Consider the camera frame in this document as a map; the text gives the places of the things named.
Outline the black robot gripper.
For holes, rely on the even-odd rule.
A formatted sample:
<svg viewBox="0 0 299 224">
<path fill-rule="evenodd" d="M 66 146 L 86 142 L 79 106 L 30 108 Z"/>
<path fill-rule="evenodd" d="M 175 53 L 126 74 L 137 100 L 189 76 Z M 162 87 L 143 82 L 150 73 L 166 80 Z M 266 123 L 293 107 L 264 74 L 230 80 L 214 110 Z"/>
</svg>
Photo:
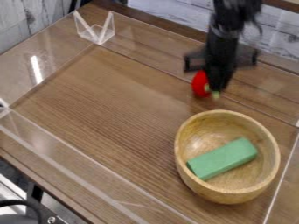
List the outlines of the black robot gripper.
<svg viewBox="0 0 299 224">
<path fill-rule="evenodd" d="M 254 25 L 260 37 L 264 35 L 258 22 L 264 0 L 213 0 L 213 3 L 206 45 L 202 50 L 185 54 L 183 70 L 206 70 L 210 88 L 220 91 L 228 88 L 237 71 L 240 37 L 245 33 L 246 24 Z"/>
</svg>

